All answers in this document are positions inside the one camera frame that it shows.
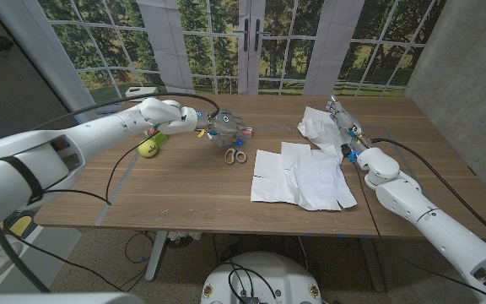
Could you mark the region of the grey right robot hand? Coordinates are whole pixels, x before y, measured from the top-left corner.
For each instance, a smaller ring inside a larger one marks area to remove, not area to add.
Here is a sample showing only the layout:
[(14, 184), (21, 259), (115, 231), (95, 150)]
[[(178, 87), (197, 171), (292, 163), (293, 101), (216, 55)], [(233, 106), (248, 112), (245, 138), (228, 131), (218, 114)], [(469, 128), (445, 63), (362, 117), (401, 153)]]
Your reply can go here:
[(350, 148), (352, 154), (358, 157), (372, 147), (372, 142), (363, 132), (359, 120), (342, 106), (335, 95), (331, 95), (326, 109), (330, 112), (331, 119), (337, 124), (343, 145), (346, 145), (343, 152)]

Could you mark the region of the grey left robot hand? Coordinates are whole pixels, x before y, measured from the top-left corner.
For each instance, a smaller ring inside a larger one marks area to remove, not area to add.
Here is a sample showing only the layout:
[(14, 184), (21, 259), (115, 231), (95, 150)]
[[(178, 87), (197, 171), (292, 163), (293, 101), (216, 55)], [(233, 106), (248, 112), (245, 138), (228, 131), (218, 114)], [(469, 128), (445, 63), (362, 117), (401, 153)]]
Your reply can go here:
[(231, 111), (219, 111), (215, 116), (207, 113), (202, 118), (202, 129), (206, 130), (208, 138), (216, 146), (224, 146), (232, 138), (241, 136), (246, 127), (243, 119)]

